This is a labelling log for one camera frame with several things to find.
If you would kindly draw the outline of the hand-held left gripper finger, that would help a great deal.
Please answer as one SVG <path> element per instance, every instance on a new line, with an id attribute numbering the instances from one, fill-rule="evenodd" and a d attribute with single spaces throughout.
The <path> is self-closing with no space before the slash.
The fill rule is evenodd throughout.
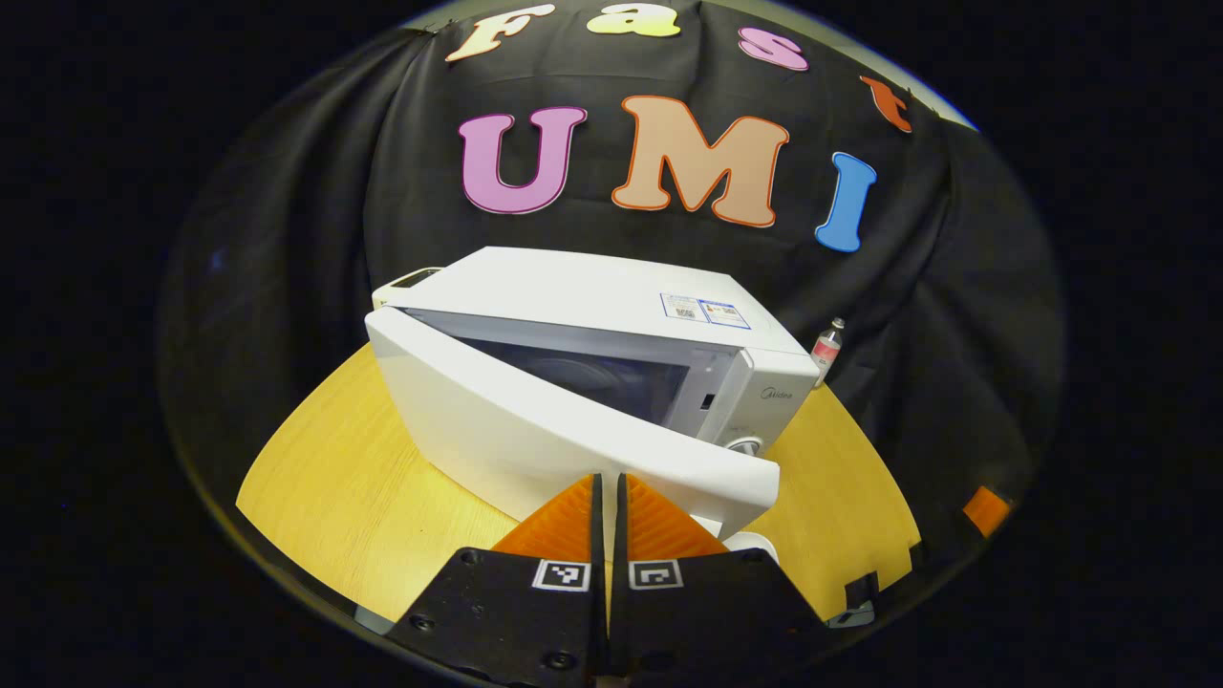
<path id="1" fill-rule="evenodd" d="M 830 631 L 763 547 L 631 554 L 631 480 L 616 479 L 612 670 L 629 682 L 772 682 L 821 657 Z"/>
<path id="2" fill-rule="evenodd" d="M 578 479 L 492 547 L 459 547 L 390 640 L 490 684 L 593 684 L 607 657 L 603 483 Z"/>

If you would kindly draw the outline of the white microwave oven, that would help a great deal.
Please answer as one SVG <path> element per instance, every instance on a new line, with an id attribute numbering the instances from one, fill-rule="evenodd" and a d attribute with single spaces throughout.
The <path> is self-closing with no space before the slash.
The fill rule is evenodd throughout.
<path id="1" fill-rule="evenodd" d="M 423 458 L 515 521 L 630 474 L 730 536 L 777 503 L 767 452 L 817 378 L 730 275 L 602 254 L 484 247 L 364 326 Z"/>

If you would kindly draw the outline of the white square plate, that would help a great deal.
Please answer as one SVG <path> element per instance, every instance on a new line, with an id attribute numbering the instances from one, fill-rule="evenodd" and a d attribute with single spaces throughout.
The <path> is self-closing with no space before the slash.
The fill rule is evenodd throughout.
<path id="1" fill-rule="evenodd" d="M 737 532 L 731 536 L 722 540 L 722 544 L 729 549 L 729 551 L 737 554 L 737 558 L 744 563 L 759 565 L 770 558 L 774 563 L 779 565 L 779 556 L 777 552 L 777 546 L 768 539 L 756 534 L 756 532 Z"/>

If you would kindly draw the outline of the small clear bottle pink label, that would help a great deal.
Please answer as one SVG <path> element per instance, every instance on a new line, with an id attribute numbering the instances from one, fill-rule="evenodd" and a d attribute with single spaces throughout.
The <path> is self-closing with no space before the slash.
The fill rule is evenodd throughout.
<path id="1" fill-rule="evenodd" d="M 828 376 L 830 367 L 834 365 L 837 356 L 841 352 L 844 339 L 845 321 L 840 317 L 834 318 L 833 321 L 830 321 L 830 326 L 826 328 L 826 330 L 818 335 L 811 352 L 811 358 L 818 369 L 815 387 L 821 387 L 826 384 L 826 376 Z"/>

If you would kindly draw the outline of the cream toaster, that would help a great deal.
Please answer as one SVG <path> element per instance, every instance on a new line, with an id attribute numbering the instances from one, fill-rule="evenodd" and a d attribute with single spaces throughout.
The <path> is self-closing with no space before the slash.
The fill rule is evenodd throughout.
<path id="1" fill-rule="evenodd" d="M 385 284 L 385 286 L 375 288 L 375 291 L 371 293 L 373 310 L 378 310 L 383 308 L 383 306 L 386 306 L 388 302 L 397 299 L 402 291 L 413 288 L 417 284 L 423 282 L 427 277 L 432 277 L 432 275 L 438 271 L 442 271 L 442 266 L 417 269 L 402 275 L 402 277 L 395 277 L 393 282 Z"/>

